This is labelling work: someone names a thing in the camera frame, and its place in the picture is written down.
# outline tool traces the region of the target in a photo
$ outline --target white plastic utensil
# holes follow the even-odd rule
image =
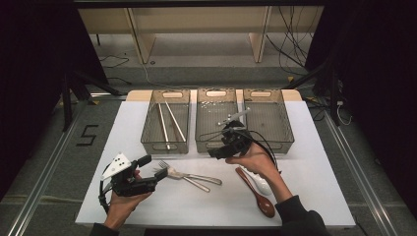
[[[255,185],[257,186],[261,194],[263,195],[272,194],[272,190],[270,189],[270,186],[265,179],[263,179],[259,174],[252,173],[251,171],[247,170],[243,166],[240,166],[240,167],[243,169],[243,171],[245,171],[247,175],[251,176],[251,178],[254,180]]]

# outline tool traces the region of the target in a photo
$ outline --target spoon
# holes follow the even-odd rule
[[[248,177],[246,177],[242,168],[237,167],[235,170],[239,174],[239,176],[243,179],[243,181],[245,181],[245,183],[248,185],[248,187],[252,190],[252,193],[254,193],[255,198],[257,199],[258,208],[261,210],[261,212],[266,217],[273,218],[275,216],[275,208],[274,208],[273,204],[270,202],[270,200],[265,198],[264,196],[258,194],[258,192],[255,191],[254,187],[252,186]]]
[[[267,183],[267,180],[263,179],[259,174],[254,174],[251,171],[249,171],[248,169],[246,169],[243,166],[240,166],[240,168],[243,169],[243,171],[245,171],[245,173],[249,176],[251,176],[251,178],[254,180],[256,186],[258,187],[258,190],[261,192],[261,194],[263,195],[270,195],[272,194],[272,190],[270,189],[269,184]]]

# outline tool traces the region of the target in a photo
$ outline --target fork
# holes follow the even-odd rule
[[[208,187],[206,187],[205,185],[202,185],[202,184],[200,184],[200,183],[198,183],[198,182],[196,182],[196,181],[194,181],[194,180],[190,179],[190,178],[189,178],[189,177],[187,177],[187,176],[184,176],[184,175],[182,175],[182,174],[178,173],[178,172],[175,170],[175,168],[174,168],[174,167],[170,166],[170,165],[169,165],[168,163],[166,163],[165,161],[161,160],[161,161],[159,162],[159,166],[160,166],[160,167],[162,167],[162,168],[167,168],[167,169],[168,169],[168,175],[173,176],[173,177],[176,177],[176,178],[183,178],[183,179],[187,180],[188,182],[192,183],[193,185],[197,186],[198,188],[200,188],[200,189],[202,189],[202,190],[204,190],[204,191],[206,191],[206,192],[208,192],[208,193],[209,193],[210,189],[209,189]]]

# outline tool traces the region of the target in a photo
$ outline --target black sleeve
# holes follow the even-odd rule
[[[91,232],[89,233],[89,236],[118,236],[119,232],[114,231],[112,229],[107,228],[106,226],[95,223],[92,227]]]
[[[279,205],[276,210],[282,219],[281,236],[329,236],[322,217],[315,211],[306,211],[300,198],[294,196]]]

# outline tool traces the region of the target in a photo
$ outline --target brown spoon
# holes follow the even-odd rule
[[[258,192],[255,191],[251,182],[246,177],[245,173],[243,172],[243,170],[240,167],[237,167],[235,170],[239,174],[239,176],[243,179],[243,181],[245,181],[245,183],[252,190],[252,193],[254,193],[255,197],[257,198],[258,208],[261,210],[261,212],[268,218],[274,217],[275,216],[275,207],[270,202],[270,200],[265,198],[264,196],[258,194]]]

